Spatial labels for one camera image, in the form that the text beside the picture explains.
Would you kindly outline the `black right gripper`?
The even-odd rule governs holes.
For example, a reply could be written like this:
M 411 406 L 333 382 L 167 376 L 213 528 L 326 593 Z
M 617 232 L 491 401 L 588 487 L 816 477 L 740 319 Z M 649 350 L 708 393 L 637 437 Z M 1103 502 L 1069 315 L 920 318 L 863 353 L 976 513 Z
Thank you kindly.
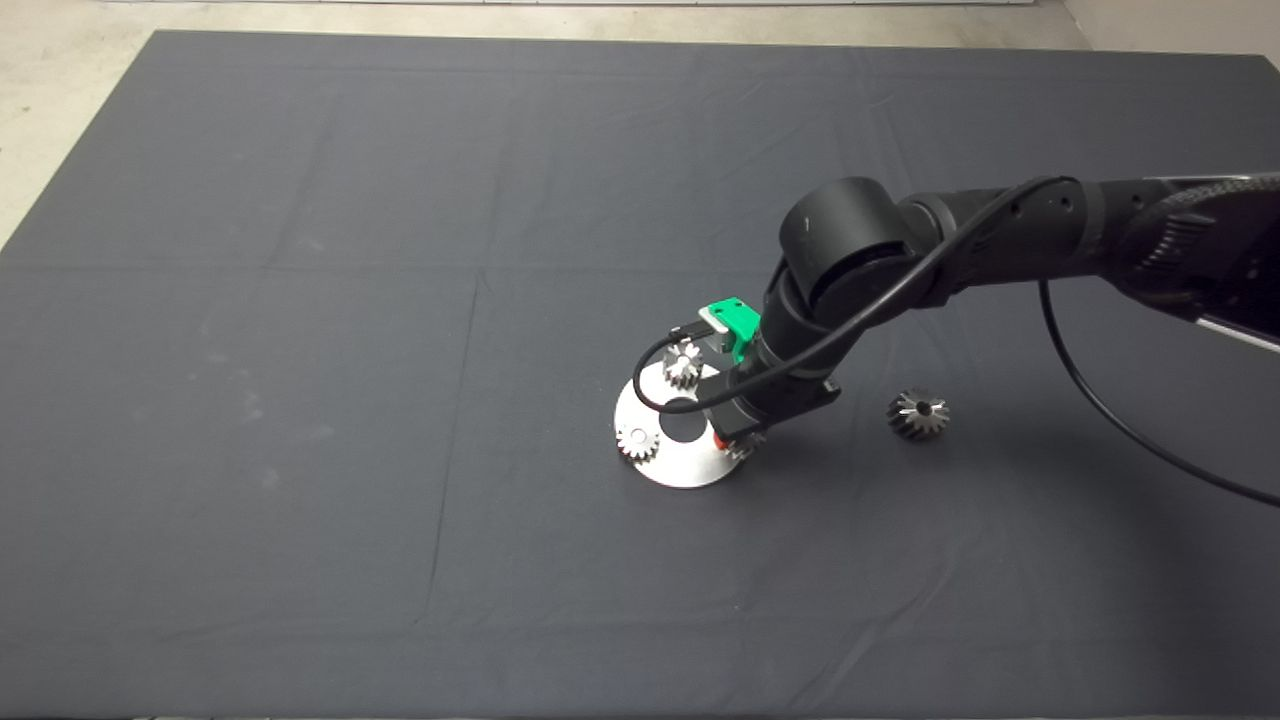
M 722 438 L 742 438 L 762 433 L 773 425 L 815 411 L 832 404 L 841 387 L 831 378 L 795 378 L 777 380 L 742 391 L 730 401 L 705 410 L 712 428 L 708 437 L 716 447 L 727 447 Z

